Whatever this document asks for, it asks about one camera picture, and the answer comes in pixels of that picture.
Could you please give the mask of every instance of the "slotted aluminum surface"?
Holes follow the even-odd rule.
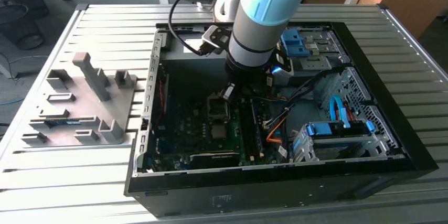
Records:
[[[0,142],[0,220],[128,223],[157,219],[122,195],[130,146],[76,146],[21,151],[21,117],[33,106],[33,91],[48,69],[88,51],[93,67],[122,69],[138,77],[128,123],[137,129],[144,99],[154,24],[165,23],[169,6],[90,5],[76,11],[37,77],[24,104]],[[212,15],[180,5],[174,22],[210,22]],[[298,208],[241,211],[221,215],[169,217],[172,222],[242,221],[298,223],[414,223],[448,219],[448,87],[433,60],[400,27],[388,11],[376,6],[302,5],[293,21],[345,22],[376,71],[426,145],[440,169],[394,185],[360,201]]]

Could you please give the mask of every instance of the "motherboard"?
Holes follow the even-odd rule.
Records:
[[[172,98],[157,127],[154,170],[274,164],[276,146],[262,146],[262,121],[269,117],[268,101],[226,103],[217,93],[188,100]]]

